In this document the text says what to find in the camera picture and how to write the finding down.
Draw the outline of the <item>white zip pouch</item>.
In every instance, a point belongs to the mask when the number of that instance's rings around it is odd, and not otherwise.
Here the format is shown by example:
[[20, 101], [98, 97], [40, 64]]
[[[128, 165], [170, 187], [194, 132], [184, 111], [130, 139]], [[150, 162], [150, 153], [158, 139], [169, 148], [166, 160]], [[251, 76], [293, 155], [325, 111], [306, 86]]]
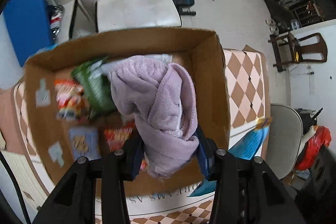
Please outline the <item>white zip pouch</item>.
[[[173, 61], [173, 56], [172, 55], [168, 55], [168, 54], [151, 54], [151, 55], [142, 55], [142, 57], [146, 57], [148, 59], [154, 59], [154, 60], [159, 60], [164, 62], [165, 64], [169, 64]], [[109, 71], [115, 67], [118, 63], [124, 61], [125, 59], [119, 59], [119, 60], [115, 60], [115, 61], [111, 61], [108, 63], [104, 63], [100, 66], [100, 71], [104, 74], [104, 75], [108, 75]]]

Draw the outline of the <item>blue long snack packet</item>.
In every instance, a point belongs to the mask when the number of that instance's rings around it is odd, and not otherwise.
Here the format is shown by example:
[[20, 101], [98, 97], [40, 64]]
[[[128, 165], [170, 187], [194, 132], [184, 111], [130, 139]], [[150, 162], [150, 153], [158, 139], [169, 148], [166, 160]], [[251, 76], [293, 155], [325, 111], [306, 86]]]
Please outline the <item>blue long snack packet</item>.
[[[272, 118], [262, 118], [257, 122], [254, 129], [247, 132], [228, 152], [234, 157], [244, 160], [252, 159], [259, 148], [263, 145], [268, 133]], [[201, 141], [197, 148], [197, 158], [200, 169], [205, 179], [189, 195], [189, 197], [198, 197], [215, 191], [217, 182], [209, 181], [211, 175], [210, 159], [208, 151], [205, 149], [205, 142]]]

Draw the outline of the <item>green snack packet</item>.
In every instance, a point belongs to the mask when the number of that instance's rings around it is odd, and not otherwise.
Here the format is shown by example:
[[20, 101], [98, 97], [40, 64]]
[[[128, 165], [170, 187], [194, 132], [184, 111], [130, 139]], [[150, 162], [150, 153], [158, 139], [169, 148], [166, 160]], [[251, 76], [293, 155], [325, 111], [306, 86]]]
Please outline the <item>green snack packet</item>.
[[110, 82], [102, 72], [106, 57], [82, 63], [71, 72], [71, 76], [84, 89], [84, 96], [89, 103], [89, 118], [95, 119], [108, 115], [117, 108], [112, 100]]

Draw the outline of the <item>cardboard box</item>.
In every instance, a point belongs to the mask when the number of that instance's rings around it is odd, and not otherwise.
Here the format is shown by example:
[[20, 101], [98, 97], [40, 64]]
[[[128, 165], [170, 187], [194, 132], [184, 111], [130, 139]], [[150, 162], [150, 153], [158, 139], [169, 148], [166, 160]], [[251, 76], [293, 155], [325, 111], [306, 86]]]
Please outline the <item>cardboard box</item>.
[[25, 100], [37, 153], [47, 174], [58, 183], [74, 162], [68, 122], [56, 118], [54, 81], [80, 64], [109, 57], [167, 53], [193, 79], [198, 123], [218, 147], [228, 148], [230, 111], [225, 58], [216, 32], [188, 28], [142, 28], [103, 32], [62, 43], [31, 56], [24, 66]]

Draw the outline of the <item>blue foam mat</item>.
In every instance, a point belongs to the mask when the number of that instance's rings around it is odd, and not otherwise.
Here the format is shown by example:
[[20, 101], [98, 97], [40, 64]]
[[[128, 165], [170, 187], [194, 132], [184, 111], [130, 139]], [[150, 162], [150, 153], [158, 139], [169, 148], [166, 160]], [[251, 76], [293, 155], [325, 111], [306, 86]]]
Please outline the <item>blue foam mat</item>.
[[53, 44], [45, 0], [9, 0], [3, 15], [20, 66]]

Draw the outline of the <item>red plastic bag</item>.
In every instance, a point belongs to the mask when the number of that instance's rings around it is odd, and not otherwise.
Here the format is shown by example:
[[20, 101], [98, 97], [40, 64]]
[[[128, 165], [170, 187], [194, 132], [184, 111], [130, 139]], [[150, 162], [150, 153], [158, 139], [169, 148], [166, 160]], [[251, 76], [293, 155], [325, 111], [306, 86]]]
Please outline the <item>red plastic bag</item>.
[[306, 143], [303, 152], [303, 158], [295, 164], [296, 170], [310, 169], [322, 146], [329, 147], [331, 142], [331, 133], [327, 127], [318, 126], [317, 131]]

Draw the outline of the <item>dark wooden chair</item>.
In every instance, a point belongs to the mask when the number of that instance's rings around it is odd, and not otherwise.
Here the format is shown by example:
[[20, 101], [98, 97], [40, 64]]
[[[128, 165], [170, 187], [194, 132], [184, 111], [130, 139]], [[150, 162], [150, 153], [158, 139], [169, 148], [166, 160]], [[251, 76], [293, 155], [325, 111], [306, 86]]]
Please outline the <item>dark wooden chair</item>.
[[[314, 44], [301, 45], [301, 42], [304, 42], [309, 39], [317, 39], [317, 42]], [[272, 44], [275, 64], [273, 67], [277, 68], [279, 73], [285, 71], [284, 66], [291, 64], [300, 64], [300, 63], [326, 63], [327, 62], [327, 45], [320, 33], [313, 33], [311, 35], [305, 36], [303, 38], [297, 39], [294, 35], [289, 32], [286, 35], [275, 36], [271, 35], [269, 43]], [[288, 46], [290, 51], [290, 60], [282, 61], [280, 54], [280, 47]], [[308, 54], [320, 54], [321, 59], [307, 59], [304, 55]]]

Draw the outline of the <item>lilac towel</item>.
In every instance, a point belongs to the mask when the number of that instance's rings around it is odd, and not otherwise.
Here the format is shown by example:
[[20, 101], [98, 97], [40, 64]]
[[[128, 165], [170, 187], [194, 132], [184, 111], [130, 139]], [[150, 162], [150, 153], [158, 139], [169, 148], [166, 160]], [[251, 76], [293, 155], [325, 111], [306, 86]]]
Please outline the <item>lilac towel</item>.
[[153, 177], [170, 177], [193, 157], [199, 140], [195, 88], [179, 64], [145, 56], [109, 71], [111, 95], [122, 115], [133, 115]]

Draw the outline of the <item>orange red snack packet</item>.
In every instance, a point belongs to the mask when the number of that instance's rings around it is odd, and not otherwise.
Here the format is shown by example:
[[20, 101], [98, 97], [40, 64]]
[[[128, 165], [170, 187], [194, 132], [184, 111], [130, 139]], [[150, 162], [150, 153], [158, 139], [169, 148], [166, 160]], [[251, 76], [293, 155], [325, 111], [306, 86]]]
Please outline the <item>orange red snack packet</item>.
[[84, 101], [84, 88], [72, 80], [55, 80], [58, 120], [79, 121], [87, 116], [88, 110]]

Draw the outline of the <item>checkered table mat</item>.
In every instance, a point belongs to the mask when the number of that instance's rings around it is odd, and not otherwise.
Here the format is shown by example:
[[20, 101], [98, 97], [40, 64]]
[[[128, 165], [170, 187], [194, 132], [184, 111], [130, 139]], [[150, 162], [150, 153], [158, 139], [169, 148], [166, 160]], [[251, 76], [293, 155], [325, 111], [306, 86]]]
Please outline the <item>checkered table mat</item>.
[[[224, 50], [230, 103], [229, 146], [235, 145], [257, 120], [270, 113], [265, 56], [254, 50]], [[1, 152], [19, 184], [23, 199], [36, 213], [54, 188], [35, 148], [24, 97], [25, 82], [1, 91]], [[130, 196], [131, 223], [205, 223], [213, 195], [190, 197], [194, 183], [170, 193]]]

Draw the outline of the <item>light blue cartoon packet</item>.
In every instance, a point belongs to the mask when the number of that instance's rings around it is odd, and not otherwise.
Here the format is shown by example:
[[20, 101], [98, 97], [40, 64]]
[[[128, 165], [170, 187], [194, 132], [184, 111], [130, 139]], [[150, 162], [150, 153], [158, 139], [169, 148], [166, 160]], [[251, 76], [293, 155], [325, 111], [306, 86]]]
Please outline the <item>light blue cartoon packet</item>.
[[84, 156], [89, 160], [101, 158], [98, 129], [89, 126], [72, 127], [69, 130], [69, 138], [74, 160]]

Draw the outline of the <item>grey round chair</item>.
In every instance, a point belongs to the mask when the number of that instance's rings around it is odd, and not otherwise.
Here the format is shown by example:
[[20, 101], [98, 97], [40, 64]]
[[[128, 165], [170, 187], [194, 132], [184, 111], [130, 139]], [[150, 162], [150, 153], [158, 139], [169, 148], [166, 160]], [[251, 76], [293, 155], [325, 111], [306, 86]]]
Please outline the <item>grey round chair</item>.
[[302, 119], [290, 106], [270, 105], [270, 123], [266, 163], [278, 179], [288, 176], [299, 155], [303, 136]]

